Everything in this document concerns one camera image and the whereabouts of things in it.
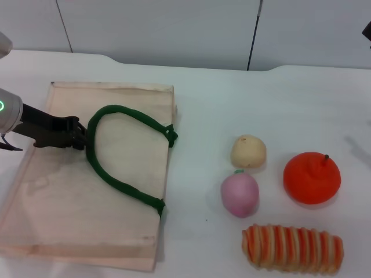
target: beige fabric bag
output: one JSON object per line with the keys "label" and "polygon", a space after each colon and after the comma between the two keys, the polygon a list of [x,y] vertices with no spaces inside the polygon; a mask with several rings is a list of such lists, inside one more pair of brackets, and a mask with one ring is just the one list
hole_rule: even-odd
{"label": "beige fabric bag", "polygon": [[[173,86],[53,83],[48,111],[75,115],[87,127],[101,107],[123,105],[164,126],[174,120]],[[97,157],[113,177],[163,198],[168,141],[123,114],[105,116]],[[152,270],[158,241],[156,209],[106,184],[85,151],[30,148],[0,219],[0,251],[67,262]]]}

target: white table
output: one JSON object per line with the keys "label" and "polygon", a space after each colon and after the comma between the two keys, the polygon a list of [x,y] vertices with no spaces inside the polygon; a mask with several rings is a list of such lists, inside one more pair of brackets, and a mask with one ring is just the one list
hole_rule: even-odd
{"label": "white table", "polygon": [[[51,81],[163,83],[175,86],[179,140],[172,150],[154,273],[34,260],[0,261],[1,278],[289,277],[255,270],[241,251],[253,223],[317,228],[344,240],[338,277],[371,273],[371,71],[284,66],[267,72],[120,64],[91,54],[12,51],[0,60],[0,87],[43,108]],[[267,164],[251,171],[258,212],[245,219],[223,208],[219,186],[233,173],[229,154],[241,134],[261,138]],[[25,148],[28,140],[7,139]],[[304,151],[327,153],[342,176],[331,205],[307,209],[282,187],[286,162]],[[1,200],[23,153],[0,152]]]}

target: toy orange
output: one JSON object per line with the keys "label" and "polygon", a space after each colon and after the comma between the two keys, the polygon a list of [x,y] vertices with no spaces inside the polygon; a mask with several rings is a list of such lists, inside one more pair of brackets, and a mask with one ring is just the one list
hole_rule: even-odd
{"label": "toy orange", "polygon": [[340,171],[328,155],[304,152],[292,158],[283,171],[287,193],[304,204],[329,200],[340,188]]}

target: orange striped bread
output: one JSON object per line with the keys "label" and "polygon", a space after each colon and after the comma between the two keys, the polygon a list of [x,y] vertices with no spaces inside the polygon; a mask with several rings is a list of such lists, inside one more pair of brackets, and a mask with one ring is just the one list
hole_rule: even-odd
{"label": "orange striped bread", "polygon": [[334,274],[344,257],[338,236],[279,225],[242,231],[242,249],[254,266],[288,272]]}

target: green rope handle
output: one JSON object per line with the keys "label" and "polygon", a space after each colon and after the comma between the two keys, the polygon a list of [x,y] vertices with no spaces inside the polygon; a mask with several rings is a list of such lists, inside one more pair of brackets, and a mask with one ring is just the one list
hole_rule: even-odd
{"label": "green rope handle", "polygon": [[176,132],[174,131],[173,125],[165,127],[146,114],[121,105],[108,105],[106,107],[103,107],[95,113],[88,124],[88,144],[86,146],[86,158],[88,159],[90,165],[93,167],[94,171],[99,175],[99,177],[101,177],[102,180],[111,185],[113,188],[157,209],[157,213],[161,217],[163,208],[165,207],[165,202],[163,201],[163,199],[152,197],[151,195],[145,194],[129,184],[117,180],[116,178],[110,176],[99,164],[95,152],[95,134],[97,131],[97,126],[100,119],[104,115],[113,113],[127,114],[128,116],[131,116],[138,121],[146,124],[147,126],[161,132],[168,139],[169,148],[174,146],[174,142],[176,138],[178,138],[178,134],[176,134]]}

